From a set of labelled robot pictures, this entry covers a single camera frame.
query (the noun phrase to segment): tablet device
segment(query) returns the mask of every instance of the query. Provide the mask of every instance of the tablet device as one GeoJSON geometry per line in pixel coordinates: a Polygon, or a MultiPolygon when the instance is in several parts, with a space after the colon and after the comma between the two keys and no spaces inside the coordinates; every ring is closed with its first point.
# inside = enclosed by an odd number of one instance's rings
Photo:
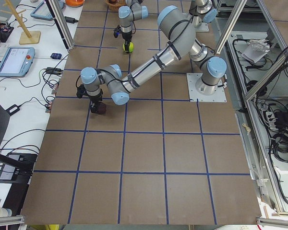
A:
{"type": "Polygon", "coordinates": [[[23,77],[34,55],[33,47],[9,47],[0,63],[0,77],[23,77]]]}
{"type": "MultiPolygon", "coordinates": [[[[64,2],[59,1],[59,6],[61,9],[63,9],[64,7],[64,2]]],[[[44,19],[44,20],[48,20],[51,21],[52,20],[52,15],[48,9],[47,4],[42,1],[37,7],[36,9],[30,13],[30,16],[33,18],[38,18],[38,19],[44,19]]]]}

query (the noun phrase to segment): white cup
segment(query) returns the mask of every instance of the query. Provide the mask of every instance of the white cup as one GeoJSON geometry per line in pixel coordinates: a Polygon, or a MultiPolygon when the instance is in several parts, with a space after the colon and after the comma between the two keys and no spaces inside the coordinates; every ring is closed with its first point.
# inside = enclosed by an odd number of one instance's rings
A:
{"type": "Polygon", "coordinates": [[[0,217],[10,217],[11,215],[12,210],[0,207],[0,217]]]}

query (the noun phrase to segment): white mounting plate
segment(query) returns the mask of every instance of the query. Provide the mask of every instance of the white mounting plate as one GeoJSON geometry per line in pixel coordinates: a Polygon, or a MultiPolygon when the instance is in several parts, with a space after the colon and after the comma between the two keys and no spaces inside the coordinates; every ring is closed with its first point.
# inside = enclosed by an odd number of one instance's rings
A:
{"type": "Polygon", "coordinates": [[[196,81],[202,76],[202,73],[187,73],[189,97],[191,102],[227,102],[224,88],[220,87],[211,96],[202,95],[195,88],[196,81]]]}
{"type": "Polygon", "coordinates": [[[199,26],[195,26],[195,31],[197,33],[208,33],[209,27],[207,23],[201,23],[199,26]]]}

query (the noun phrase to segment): wooden mug tree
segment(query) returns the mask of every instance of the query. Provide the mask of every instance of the wooden mug tree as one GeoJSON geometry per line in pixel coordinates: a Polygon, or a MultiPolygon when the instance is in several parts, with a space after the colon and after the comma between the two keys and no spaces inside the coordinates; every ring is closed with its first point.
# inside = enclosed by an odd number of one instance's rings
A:
{"type": "Polygon", "coordinates": [[[10,8],[11,12],[2,11],[2,10],[1,11],[5,12],[5,13],[13,14],[19,23],[18,27],[22,27],[22,29],[24,30],[21,33],[19,44],[25,45],[25,44],[39,43],[40,31],[28,31],[27,27],[25,26],[25,24],[23,22],[23,14],[22,13],[25,12],[25,10],[17,12],[10,0],[5,0],[5,4],[3,6],[8,6],[10,8]]]}

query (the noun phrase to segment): wicker basket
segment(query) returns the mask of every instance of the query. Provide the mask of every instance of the wicker basket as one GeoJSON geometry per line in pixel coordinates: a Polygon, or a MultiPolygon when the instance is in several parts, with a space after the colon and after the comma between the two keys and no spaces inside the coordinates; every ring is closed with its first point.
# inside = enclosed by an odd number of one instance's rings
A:
{"type": "Polygon", "coordinates": [[[109,0],[105,0],[106,4],[109,6],[109,9],[112,11],[119,11],[121,6],[126,5],[125,0],[117,0],[115,3],[110,3],[109,0]]]}

